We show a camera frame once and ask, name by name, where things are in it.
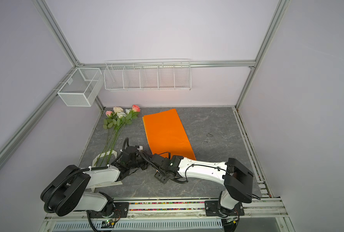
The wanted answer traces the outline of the orange wrapping paper sheet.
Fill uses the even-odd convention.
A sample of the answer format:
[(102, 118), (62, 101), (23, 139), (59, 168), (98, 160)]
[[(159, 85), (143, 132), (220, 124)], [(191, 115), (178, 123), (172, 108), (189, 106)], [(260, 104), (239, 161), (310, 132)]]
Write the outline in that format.
[(153, 154), (167, 158), (183, 156), (196, 160), (194, 151), (176, 109), (143, 117), (148, 145)]

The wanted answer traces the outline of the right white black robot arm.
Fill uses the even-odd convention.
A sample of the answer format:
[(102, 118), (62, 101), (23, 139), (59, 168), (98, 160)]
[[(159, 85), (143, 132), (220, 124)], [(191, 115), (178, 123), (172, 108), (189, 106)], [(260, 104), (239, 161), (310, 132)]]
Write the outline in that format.
[(163, 184), (168, 180), (185, 184), (190, 178), (198, 178), (224, 186), (217, 205), (206, 207), (208, 215), (226, 218), (235, 213), (240, 217), (239, 210), (243, 203), (250, 204), (253, 199), (261, 199), (253, 193), (254, 174), (235, 158), (229, 158), (226, 162), (205, 162), (155, 154), (147, 162), (157, 170), (155, 178)]

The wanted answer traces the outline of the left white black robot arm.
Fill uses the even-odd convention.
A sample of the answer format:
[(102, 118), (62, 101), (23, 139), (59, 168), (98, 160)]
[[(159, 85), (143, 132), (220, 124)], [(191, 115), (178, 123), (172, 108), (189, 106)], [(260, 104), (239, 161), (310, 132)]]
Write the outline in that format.
[(123, 179), (139, 169), (148, 168), (148, 163), (141, 157), (141, 146), (130, 146), (125, 139), (121, 153), (110, 163), (97, 167), (91, 165), (79, 168), (67, 166), (41, 193), (43, 209), (46, 213), (65, 216), (72, 211), (85, 211), (90, 227), (97, 228), (92, 218), (105, 218), (105, 228), (112, 228), (127, 215), (125, 204), (117, 206), (114, 199), (104, 192), (95, 193), (96, 188), (120, 184)]

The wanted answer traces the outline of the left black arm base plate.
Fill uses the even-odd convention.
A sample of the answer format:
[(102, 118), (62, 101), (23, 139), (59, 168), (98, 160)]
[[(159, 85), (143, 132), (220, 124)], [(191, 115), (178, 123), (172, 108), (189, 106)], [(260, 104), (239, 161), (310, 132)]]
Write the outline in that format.
[(108, 203), (101, 211), (89, 212), (90, 218), (124, 218), (129, 211), (129, 202)]

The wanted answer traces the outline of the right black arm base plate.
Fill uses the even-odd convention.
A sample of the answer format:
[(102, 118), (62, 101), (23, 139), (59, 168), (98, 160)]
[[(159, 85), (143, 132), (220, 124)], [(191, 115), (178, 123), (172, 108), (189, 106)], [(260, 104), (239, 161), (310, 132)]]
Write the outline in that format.
[(237, 203), (233, 209), (225, 209), (221, 206), (218, 206), (219, 201), (205, 201), (205, 213), (208, 217), (231, 217), (231, 216), (244, 216), (244, 208), (241, 202)]

